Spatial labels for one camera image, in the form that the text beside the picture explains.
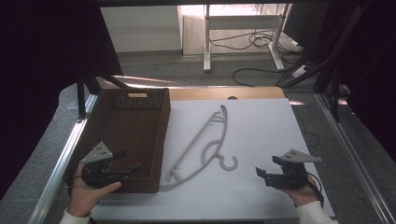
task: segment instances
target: brown basket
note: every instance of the brown basket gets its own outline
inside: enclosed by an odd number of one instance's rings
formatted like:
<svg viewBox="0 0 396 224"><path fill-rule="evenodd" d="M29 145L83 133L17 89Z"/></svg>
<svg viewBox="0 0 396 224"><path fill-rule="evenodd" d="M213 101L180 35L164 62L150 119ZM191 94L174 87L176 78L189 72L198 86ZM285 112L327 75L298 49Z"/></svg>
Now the brown basket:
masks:
<svg viewBox="0 0 396 224"><path fill-rule="evenodd" d="M127 151L125 158L111 163L111 172L129 170L141 163L117 193L158 192L170 110L168 89L103 90L88 116L64 178L74 172L93 147L104 142L113 154Z"/></svg>

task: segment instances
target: sleeve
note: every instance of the sleeve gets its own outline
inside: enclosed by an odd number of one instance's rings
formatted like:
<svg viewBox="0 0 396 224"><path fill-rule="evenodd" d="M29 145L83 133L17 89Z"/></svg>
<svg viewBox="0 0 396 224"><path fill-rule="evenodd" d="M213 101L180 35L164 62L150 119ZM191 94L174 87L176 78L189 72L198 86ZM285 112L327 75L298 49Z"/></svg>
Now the sleeve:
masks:
<svg viewBox="0 0 396 224"><path fill-rule="evenodd" d="M67 213L67 208L64 209L64 217L60 224L87 224L90 221L91 214L87 217L73 217Z"/></svg>
<svg viewBox="0 0 396 224"><path fill-rule="evenodd" d="M297 213L300 224L338 224L323 211L319 201L297 207Z"/></svg>

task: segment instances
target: human hand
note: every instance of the human hand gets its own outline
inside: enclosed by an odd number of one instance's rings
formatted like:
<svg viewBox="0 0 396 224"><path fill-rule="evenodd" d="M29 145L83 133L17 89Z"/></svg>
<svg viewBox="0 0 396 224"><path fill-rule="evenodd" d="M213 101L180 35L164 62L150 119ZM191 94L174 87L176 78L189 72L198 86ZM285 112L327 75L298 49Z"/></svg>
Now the human hand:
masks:
<svg viewBox="0 0 396 224"><path fill-rule="evenodd" d="M317 183L315 183L315 180L312 178L311 175L308 175L308 181L311 182L315 187L317 186ZM288 194L297 207L307 203L318 201L317 194L307 185L303 186L302 189L297 189L297 190L292 190L292 189L278 189L278 190Z"/></svg>
<svg viewBox="0 0 396 224"><path fill-rule="evenodd" d="M71 203L67 209L67 213L74 217L86 217L102 196L113 192L121 186L121 182L116 182L101 189L92 189L81 179L83 167L84 164L80 163L76 170L72 187Z"/></svg>

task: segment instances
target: gray carpet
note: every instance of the gray carpet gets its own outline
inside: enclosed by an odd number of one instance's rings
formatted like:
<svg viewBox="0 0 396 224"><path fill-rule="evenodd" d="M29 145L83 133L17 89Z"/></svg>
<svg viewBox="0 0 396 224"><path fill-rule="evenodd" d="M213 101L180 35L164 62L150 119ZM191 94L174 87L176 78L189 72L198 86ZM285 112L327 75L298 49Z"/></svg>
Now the gray carpet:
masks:
<svg viewBox="0 0 396 224"><path fill-rule="evenodd" d="M203 71L200 57L183 58L179 55L149 57L148 55L121 55L125 74L120 80L135 85L161 87L236 86L232 73L236 69L254 67L275 70L268 55L219 56L213 58L212 72ZM274 86L281 74L244 71L238 73L241 82L256 86ZM101 80L103 87L112 87ZM361 186L340 142L326 120L316 95L312 92L315 77L285 90L286 96L300 105L294 105L296 118L312 155L320 156L318 173L326 189L336 219L340 223L382 223L367 193ZM25 164L18 178L0 202L1 223L26 223L52 169L78 118L72 102L77 101L76 87L66 88L60 95L59 107L34 154ZM396 165L375 141L347 105L340 105L341 121L359 150L359 155L374 179L393 214L396 211ZM58 223L68 205L66 190L62 187L52 204L45 223ZM265 220L267 224L298 223L297 220Z"/></svg>

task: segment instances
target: black cable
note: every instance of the black cable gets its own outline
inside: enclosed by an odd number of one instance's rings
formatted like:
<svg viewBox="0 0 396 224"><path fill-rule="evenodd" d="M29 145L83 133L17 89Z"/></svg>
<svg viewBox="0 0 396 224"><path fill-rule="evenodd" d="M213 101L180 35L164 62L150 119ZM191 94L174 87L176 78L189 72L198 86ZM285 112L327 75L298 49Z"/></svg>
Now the black cable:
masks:
<svg viewBox="0 0 396 224"><path fill-rule="evenodd" d="M311 69L306 72L308 75L310 75L309 74L310 72L311 73L314 73L314 72L317 73L317 72L319 72L319 70L324 68L326 66L327 62L328 62L328 60L325 60L326 59L325 55L326 55L328 49L330 48L331 43L333 42L333 40L343 30L343 28L345 28L345 26L347 24L346 21L347 21L348 17L350 18L350 15L346 14L344 16L344 18L341 19L341 22L339 22L339 24L337 24L337 26L334 28L333 32L331 34L329 34L319 45L315 46L313 49L304 50L304 51L301 51L301 52L299 52L299 51L290 52L290 51L286 50L285 48L283 48L283 46L280 45L280 48L287 52L287 53L285 53L285 55L288 55L288 53L293 53L293 54L295 53L295 54L301 54L302 57L297 62L293 63L291 65L291 67L287 71L284 72L284 74L276 82L275 86L277 86L277 87L279 87L281 89L284 89L286 80L291 78L292 75L301 66L303 66L304 64L312 63L312 65L310 66ZM287 60L284 59L283 54L281 54L281 55L282 55L281 56L282 59L284 61L287 61ZM248 87L253 87L253 86L249 85L249 84L246 84L246 83L239 82L235 78L236 73L239 72L239 71L242 71L242 70L255 70L255 71L264 71L264 72L272 72L272 73L274 73L274 71L268 71L268 70L256 69L256 68L238 69L235 72L233 72L233 81L235 81L236 83L238 83L240 85L244 85L244 86L248 86Z"/></svg>
<svg viewBox="0 0 396 224"><path fill-rule="evenodd" d="M249 40L250 44L249 44L248 46L246 46L246 47L240 48L239 50L248 49L248 48L251 47L252 45L254 45L254 46L257 47L257 48L262 48L262 47L264 47L264 46L269 45L269 41L271 41L272 38L273 38L271 35L266 35L266 34L263 34L263 33L264 33L264 32L271 32L271 31L272 31L272 30L265 30L265 31L259 31L259 32L255 31L255 32L251 32L251 33L247 33L247 34L243 34L243 35L234 35L234 36L229 36L229 37L220 38L220 39L214 39L214 40L209 39L209 42L210 42L210 44L212 44L213 46L217 46L217 47L223 47L223 48L226 48L226 49L238 49L238 48L233 48L233 47L226 46L226 45L215 44L214 42L221 41L221 40L227 40L227 39L233 39L233 38L237 38L237 37L242 37L242 36L249 35L248 40ZM256 41L258 41L258 40L264 40L264 39L268 39L269 41L266 41L266 42L265 42L264 44L262 44L262 45L256 44Z"/></svg>
<svg viewBox="0 0 396 224"><path fill-rule="evenodd" d="M308 77L312 77L313 75L315 75L318 72L320 72L323 68L327 67L329 62L330 62L330 59L326 59L325 61L321 62L320 64L317 64L315 66L311 66L303 74L301 74L300 76L294 78L293 80L289 81L288 83L285 84L285 82L283 82L283 87L284 88L292 87L292 86L294 86L294 85L306 80Z"/></svg>
<svg viewBox="0 0 396 224"><path fill-rule="evenodd" d="M283 73L283 71L270 71L270 70L265 70L265 69L260 69L260 68L240 68L240 69L235 70L232 74L233 81L238 83L239 85L247 86L247 87L255 87L255 86L236 80L236 74L240 71L260 71L260 72L268 72L268 73Z"/></svg>
<svg viewBox="0 0 396 224"><path fill-rule="evenodd" d="M76 173L76 170L78 168L78 163L81 160L77 159L75 162L73 162L73 164L69 165L69 169L68 169L68 174L67 174L67 179L65 180L66 182L66 189L67 189L67 194L69 195L69 198L72 198L72 188L73 188L73 182L74 179L77 178L78 176L74 176L74 174Z"/></svg>
<svg viewBox="0 0 396 224"><path fill-rule="evenodd" d="M315 192L315 194L317 195L317 197L318 197L318 199L319 199L319 201L320 201L320 206L323 207L324 198L323 198L323 195L322 195L321 191L319 191L318 188L315 187L315 185L313 185L311 182L309 182L309 180L307 180L306 178L301 178L301 179L305 182L305 184L306 184L309 188L311 188L311 189Z"/></svg>
<svg viewBox="0 0 396 224"><path fill-rule="evenodd" d="M298 50L298 51L289 50L289 49L286 49L285 47L283 47L279 42L277 44L278 44L277 51L279 51L281 53L291 53L291 54L299 54L299 55L303 55L304 54L303 50Z"/></svg>
<svg viewBox="0 0 396 224"><path fill-rule="evenodd" d="M301 55L301 53L282 53L280 54L280 58L282 59L283 62L285 63L296 63L296 62L290 62L287 59L285 59L285 55Z"/></svg>
<svg viewBox="0 0 396 224"><path fill-rule="evenodd" d="M294 114L296 115L297 120L300 121L299 123L301 123L301 125L303 126L303 128L301 129L301 133L303 134L303 136L305 136L308 133L308 134L311 134L311 135L313 135L314 137L316 137L318 139L318 141L315 144L306 145L306 146L307 147L317 147L318 145L320 145L320 137L317 136L316 134L311 133L311 132L306 130L306 126L305 126L305 124L303 122L303 119L301 118L300 114L298 113L297 108L295 108L295 105L291 105L291 109L294 111Z"/></svg>
<svg viewBox="0 0 396 224"><path fill-rule="evenodd" d="M320 180L319 180L319 178L317 178L315 175L313 175L313 174L311 174L311 173L309 173L309 172L306 172L307 174L309 174L309 175L311 175L312 177L314 177L316 180L317 180L317 182L318 182L318 184L319 184L319 186L320 186L320 192L322 192L323 191L323 187L322 187L322 185L321 185L321 183L320 183Z"/></svg>

